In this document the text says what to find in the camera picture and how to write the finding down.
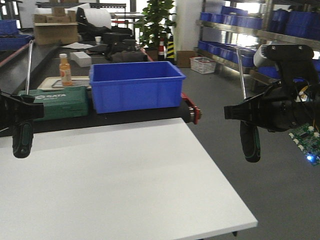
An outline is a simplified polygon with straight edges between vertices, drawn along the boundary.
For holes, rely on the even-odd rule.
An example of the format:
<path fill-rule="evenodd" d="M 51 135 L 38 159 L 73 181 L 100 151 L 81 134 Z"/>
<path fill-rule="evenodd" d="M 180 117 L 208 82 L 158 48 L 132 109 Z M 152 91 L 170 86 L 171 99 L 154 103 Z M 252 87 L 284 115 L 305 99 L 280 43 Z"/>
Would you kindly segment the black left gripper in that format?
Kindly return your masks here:
<path fill-rule="evenodd" d="M 12 136 L 17 123 L 28 120 L 41 119 L 45 116 L 44 105 L 22 100 L 26 95 L 11 95 L 0 91 L 0 136 Z"/>

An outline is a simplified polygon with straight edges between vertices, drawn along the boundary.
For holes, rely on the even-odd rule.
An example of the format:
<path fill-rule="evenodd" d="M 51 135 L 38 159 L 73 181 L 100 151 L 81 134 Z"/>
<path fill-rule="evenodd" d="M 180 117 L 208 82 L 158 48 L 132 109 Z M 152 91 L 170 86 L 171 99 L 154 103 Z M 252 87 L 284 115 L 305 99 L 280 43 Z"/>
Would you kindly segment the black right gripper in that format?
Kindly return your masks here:
<path fill-rule="evenodd" d="M 281 87 L 269 88 L 265 93 L 244 99 L 236 105 L 224 107 L 226 120 L 284 132 L 304 124 L 320 127 L 320 84 L 298 82 L 286 95 Z"/>

